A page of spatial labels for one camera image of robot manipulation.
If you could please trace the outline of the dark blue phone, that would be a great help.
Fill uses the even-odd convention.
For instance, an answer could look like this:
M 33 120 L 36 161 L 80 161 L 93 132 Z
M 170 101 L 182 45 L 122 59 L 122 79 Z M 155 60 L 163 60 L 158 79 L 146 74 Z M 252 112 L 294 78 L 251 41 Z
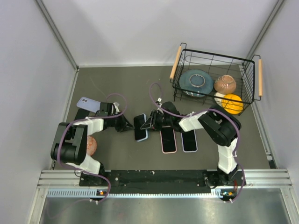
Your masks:
M 171 127 L 163 127 L 160 131 L 162 152 L 165 154 L 174 153 L 177 150 L 175 133 Z

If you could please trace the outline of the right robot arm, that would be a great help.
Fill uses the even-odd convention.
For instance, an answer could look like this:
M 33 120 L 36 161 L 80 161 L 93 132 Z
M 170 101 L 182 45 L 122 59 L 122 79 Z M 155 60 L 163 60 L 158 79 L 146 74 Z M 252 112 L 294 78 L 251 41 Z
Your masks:
M 151 111 L 141 129 L 161 131 L 163 127 L 171 127 L 180 133 L 204 129 L 218 147 L 218 182 L 223 185 L 230 184 L 239 168 L 237 147 L 241 123 L 219 105 L 213 105 L 201 112 L 181 114 L 170 101 L 155 104 L 157 109 Z

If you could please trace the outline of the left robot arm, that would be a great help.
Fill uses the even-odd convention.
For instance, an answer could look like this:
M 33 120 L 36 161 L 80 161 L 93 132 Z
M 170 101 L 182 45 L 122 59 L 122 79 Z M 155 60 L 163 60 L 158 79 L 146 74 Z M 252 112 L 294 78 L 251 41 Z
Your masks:
M 101 185 L 106 174 L 102 163 L 87 153 L 88 136 L 115 128 L 117 132 L 133 130 L 135 127 L 125 118 L 118 103 L 96 102 L 94 109 L 81 108 L 72 123 L 59 123 L 50 156 L 90 175 L 90 180 Z

